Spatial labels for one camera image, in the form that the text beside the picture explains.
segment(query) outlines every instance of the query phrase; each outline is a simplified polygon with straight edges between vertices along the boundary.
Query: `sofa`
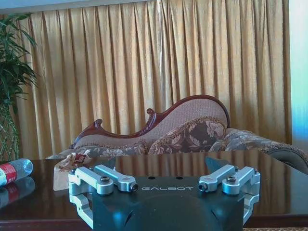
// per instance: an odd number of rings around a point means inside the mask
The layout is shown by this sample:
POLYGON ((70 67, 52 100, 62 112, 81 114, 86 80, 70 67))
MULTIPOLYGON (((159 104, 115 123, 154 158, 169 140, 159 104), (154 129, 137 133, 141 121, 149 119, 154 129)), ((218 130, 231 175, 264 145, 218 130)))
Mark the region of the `sofa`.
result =
POLYGON ((91 150, 93 155, 98 156, 118 156, 259 149, 308 174, 306 153, 291 145, 265 139, 250 131, 231 128, 226 107, 215 97, 190 96, 178 101, 165 112, 157 113, 153 109, 148 109, 147 113, 149 119, 145 126, 140 131, 129 135, 119 135, 104 130, 101 126, 103 121, 98 119, 85 128, 67 150, 54 154, 48 159, 66 158, 70 153, 86 150, 91 150), (187 139, 192 137, 190 132, 193 132, 198 124, 202 125, 199 126, 197 133, 199 138, 187 139))

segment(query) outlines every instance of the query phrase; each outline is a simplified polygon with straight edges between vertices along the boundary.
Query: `silver metal bracket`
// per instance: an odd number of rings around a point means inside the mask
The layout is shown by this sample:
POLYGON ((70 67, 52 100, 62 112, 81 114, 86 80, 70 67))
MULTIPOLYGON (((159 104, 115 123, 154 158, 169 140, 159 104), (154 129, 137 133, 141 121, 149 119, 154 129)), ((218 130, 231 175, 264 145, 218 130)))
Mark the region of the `silver metal bracket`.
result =
POLYGON ((77 207, 78 215, 93 229, 93 212, 88 198, 83 193, 97 192, 100 195, 109 195, 114 185, 122 192, 133 192, 138 184, 132 176, 123 175, 104 165, 79 167, 68 175, 69 201, 77 207))
POLYGON ((202 192, 212 192, 222 183, 222 191, 227 195, 244 195, 244 217, 245 224, 253 211, 254 203, 259 201, 260 173, 252 167, 237 167, 225 165, 210 175, 199 178, 198 188, 202 192))

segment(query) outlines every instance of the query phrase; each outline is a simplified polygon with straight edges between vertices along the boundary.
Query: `upholstered backrest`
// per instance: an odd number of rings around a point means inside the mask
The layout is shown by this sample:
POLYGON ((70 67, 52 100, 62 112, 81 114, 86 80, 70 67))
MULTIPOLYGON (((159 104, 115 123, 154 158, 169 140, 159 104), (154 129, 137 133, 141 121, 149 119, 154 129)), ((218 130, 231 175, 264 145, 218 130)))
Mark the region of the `upholstered backrest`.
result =
POLYGON ((131 135, 117 135, 109 133, 101 127, 101 120, 95 121, 87 127, 75 140, 72 147, 79 147, 89 143, 105 145, 126 145, 139 140, 145 140, 151 145, 169 131, 181 124, 202 116, 211 116, 220 120, 226 127, 229 127, 229 115, 224 105, 214 97, 199 95, 185 98, 163 113, 156 113, 148 110, 150 114, 146 126, 131 135))

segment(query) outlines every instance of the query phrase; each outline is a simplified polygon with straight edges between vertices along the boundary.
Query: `bolt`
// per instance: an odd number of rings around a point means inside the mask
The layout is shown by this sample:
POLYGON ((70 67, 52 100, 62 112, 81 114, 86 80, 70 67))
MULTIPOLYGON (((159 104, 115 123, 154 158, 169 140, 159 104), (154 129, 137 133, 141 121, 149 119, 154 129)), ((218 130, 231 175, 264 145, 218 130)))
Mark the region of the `bolt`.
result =
POLYGON ((227 177, 227 182, 234 183, 235 181, 236 181, 236 178, 234 176, 228 176, 227 177))
POLYGON ((207 190, 207 184, 205 183, 199 183, 198 189, 202 192, 205 192, 207 190))
POLYGON ((130 191, 137 191, 138 190, 138 184, 133 184, 131 187, 130 187, 130 189, 129 189, 130 191))
POLYGON ((109 177, 103 176, 101 177, 101 182, 106 183, 109 181, 109 177))

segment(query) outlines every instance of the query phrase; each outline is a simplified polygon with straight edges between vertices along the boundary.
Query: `red bottle label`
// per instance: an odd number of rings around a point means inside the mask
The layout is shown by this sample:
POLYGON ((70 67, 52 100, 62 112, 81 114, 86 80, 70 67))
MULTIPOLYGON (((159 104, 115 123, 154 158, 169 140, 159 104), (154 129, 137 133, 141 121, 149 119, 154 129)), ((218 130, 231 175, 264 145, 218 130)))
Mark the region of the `red bottle label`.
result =
POLYGON ((0 165, 0 186, 9 184, 17 178, 17 171, 10 163, 0 165))

